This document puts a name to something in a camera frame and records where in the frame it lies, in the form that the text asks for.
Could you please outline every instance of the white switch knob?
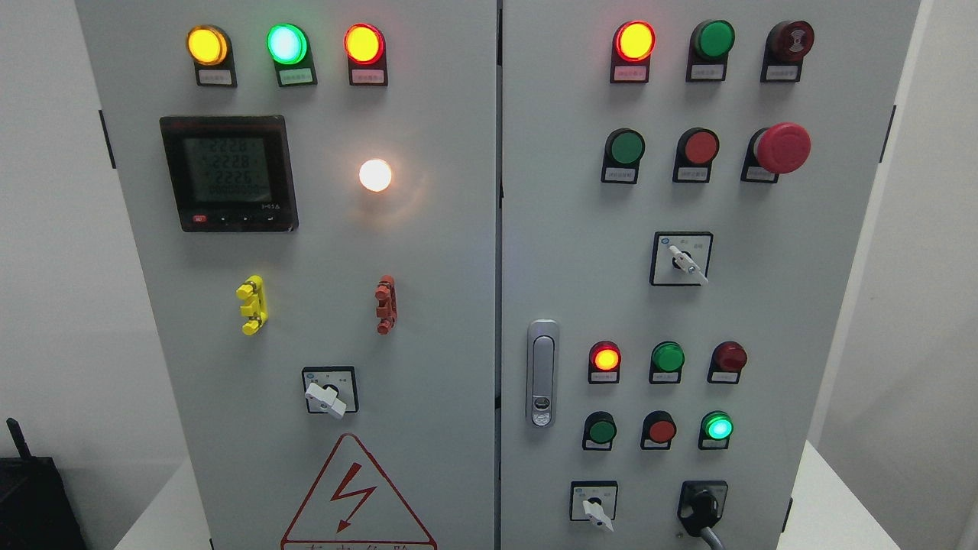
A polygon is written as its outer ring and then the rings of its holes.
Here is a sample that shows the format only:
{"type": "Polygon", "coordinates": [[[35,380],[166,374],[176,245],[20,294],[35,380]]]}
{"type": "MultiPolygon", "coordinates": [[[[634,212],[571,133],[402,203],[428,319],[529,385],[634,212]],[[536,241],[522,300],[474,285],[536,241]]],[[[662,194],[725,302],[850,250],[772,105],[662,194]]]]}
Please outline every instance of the white switch knob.
{"type": "Polygon", "coordinates": [[[322,388],[316,383],[306,388],[306,399],[318,405],[319,409],[339,420],[346,414],[346,403],[339,399],[339,393],[334,388],[322,388]]]}
{"type": "Polygon", "coordinates": [[[710,282],[706,280],[706,276],[703,275],[703,271],[699,268],[699,265],[697,265],[695,261],[692,261],[689,254],[677,249],[675,245],[669,246],[669,253],[672,254],[676,265],[678,265],[679,268],[688,275],[692,275],[699,281],[700,285],[705,287],[706,285],[710,284],[710,282]]]}
{"type": "Polygon", "coordinates": [[[607,516],[599,502],[585,500],[583,504],[584,515],[591,521],[591,525],[600,529],[606,529],[614,532],[614,526],[611,524],[611,518],[607,516]]]}

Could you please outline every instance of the yellow terminal block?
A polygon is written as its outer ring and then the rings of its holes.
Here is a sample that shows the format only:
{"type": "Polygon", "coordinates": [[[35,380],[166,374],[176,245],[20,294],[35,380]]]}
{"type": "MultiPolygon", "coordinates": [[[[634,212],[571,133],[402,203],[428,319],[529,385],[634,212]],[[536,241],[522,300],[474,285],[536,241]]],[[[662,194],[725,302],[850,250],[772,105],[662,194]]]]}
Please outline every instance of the yellow terminal block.
{"type": "Polygon", "coordinates": [[[261,277],[252,275],[238,287],[235,295],[238,299],[244,300],[244,304],[239,308],[242,317],[247,319],[242,325],[242,332],[247,336],[253,336],[268,322],[265,282],[261,277]]]}

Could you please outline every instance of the green indicator light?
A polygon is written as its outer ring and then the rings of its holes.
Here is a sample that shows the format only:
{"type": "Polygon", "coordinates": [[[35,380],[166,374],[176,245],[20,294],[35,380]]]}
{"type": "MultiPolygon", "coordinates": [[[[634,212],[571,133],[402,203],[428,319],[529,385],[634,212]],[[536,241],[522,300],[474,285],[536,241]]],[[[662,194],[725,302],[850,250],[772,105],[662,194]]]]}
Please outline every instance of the green indicator light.
{"type": "Polygon", "coordinates": [[[672,373],[683,368],[686,362],[686,354],[679,344],[675,342],[663,342],[652,351],[652,362],[660,371],[672,373]]]}
{"type": "Polygon", "coordinates": [[[631,164],[642,158],[645,153],[645,142],[637,132],[627,130],[611,142],[611,156],[622,164],[631,164]]]}
{"type": "Polygon", "coordinates": [[[725,412],[710,413],[703,419],[703,431],[711,439],[726,439],[734,431],[734,423],[725,412]]]}
{"type": "Polygon", "coordinates": [[[696,53],[708,60],[720,59],[734,47],[734,27],[725,21],[701,23],[696,35],[693,40],[696,53]]]}
{"type": "Polygon", "coordinates": [[[282,65],[295,65],[302,61],[309,42],[299,27],[289,23],[279,23],[268,31],[268,53],[282,65]]]}
{"type": "Polygon", "coordinates": [[[608,443],[614,439],[618,430],[614,427],[614,424],[606,422],[604,420],[595,422],[593,426],[588,430],[588,437],[591,441],[595,443],[608,443]]]}

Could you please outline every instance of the warning triangle sign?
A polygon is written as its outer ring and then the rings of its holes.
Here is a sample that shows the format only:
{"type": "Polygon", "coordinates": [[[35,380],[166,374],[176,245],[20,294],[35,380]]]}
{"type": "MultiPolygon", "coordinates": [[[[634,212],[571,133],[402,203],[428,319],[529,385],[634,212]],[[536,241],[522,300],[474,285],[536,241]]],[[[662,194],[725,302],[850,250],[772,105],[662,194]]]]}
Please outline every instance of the warning triangle sign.
{"type": "Polygon", "coordinates": [[[333,446],[282,536],[282,550],[412,550],[438,543],[354,434],[333,446]]]}

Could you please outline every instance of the black device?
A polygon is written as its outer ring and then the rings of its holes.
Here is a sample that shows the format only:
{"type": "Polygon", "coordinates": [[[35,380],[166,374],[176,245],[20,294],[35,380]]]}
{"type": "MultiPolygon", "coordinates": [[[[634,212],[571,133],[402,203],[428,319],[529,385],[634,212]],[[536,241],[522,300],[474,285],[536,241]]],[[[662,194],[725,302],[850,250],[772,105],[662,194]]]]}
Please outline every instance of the black device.
{"type": "Polygon", "coordinates": [[[298,227],[283,116],[164,116],[159,131],[184,231],[298,227]]]}
{"type": "Polygon", "coordinates": [[[30,454],[16,420],[7,427],[20,457],[0,458],[0,548],[85,550],[54,459],[30,454]]]}

